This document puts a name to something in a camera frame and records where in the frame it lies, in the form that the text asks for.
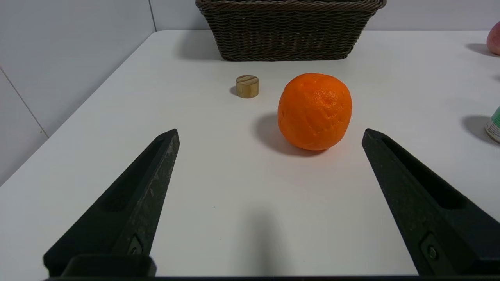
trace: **wooden cylinder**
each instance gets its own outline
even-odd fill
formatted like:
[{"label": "wooden cylinder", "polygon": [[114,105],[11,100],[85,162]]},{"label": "wooden cylinder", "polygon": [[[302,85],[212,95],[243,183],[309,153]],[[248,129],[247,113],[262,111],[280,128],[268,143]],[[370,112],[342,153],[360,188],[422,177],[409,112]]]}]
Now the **wooden cylinder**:
[{"label": "wooden cylinder", "polygon": [[259,94],[259,78],[253,75],[243,75],[236,79],[238,97],[250,99]]}]

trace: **can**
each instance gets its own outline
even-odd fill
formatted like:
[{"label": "can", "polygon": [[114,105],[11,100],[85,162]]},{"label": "can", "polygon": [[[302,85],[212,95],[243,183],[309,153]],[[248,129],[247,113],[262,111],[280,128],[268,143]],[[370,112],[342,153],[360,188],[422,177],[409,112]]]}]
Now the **can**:
[{"label": "can", "polygon": [[500,107],[498,107],[491,117],[491,119],[486,123],[486,133],[494,139],[497,143],[500,143]]}]

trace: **brown basket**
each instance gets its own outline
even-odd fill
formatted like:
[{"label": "brown basket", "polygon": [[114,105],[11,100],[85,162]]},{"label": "brown basket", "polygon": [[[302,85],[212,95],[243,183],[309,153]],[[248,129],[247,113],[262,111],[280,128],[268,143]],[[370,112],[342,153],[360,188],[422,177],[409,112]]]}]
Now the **brown basket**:
[{"label": "brown basket", "polygon": [[227,61],[345,59],[386,0],[196,0]]}]

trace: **red apple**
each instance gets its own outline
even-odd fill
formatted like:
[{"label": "red apple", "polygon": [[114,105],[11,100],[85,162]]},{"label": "red apple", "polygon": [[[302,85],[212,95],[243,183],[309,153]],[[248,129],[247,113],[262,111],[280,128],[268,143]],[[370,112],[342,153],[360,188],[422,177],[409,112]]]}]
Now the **red apple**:
[{"label": "red apple", "polygon": [[490,52],[500,56],[500,21],[489,32],[486,45]]}]

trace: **table surface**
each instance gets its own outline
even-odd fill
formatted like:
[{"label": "table surface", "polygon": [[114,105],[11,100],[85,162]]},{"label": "table surface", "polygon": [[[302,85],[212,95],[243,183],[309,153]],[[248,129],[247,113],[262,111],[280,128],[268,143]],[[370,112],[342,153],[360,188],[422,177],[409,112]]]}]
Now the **table surface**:
[{"label": "table surface", "polygon": [[[42,255],[159,134],[180,149],[151,256],[158,275],[416,274],[361,146],[400,143],[500,219],[500,58],[485,31],[366,31],[347,59],[226,62],[209,31],[150,36],[0,188],[0,275],[47,276]],[[324,73],[350,89],[343,140],[281,136],[284,86]],[[236,77],[260,78],[253,99]]]}]

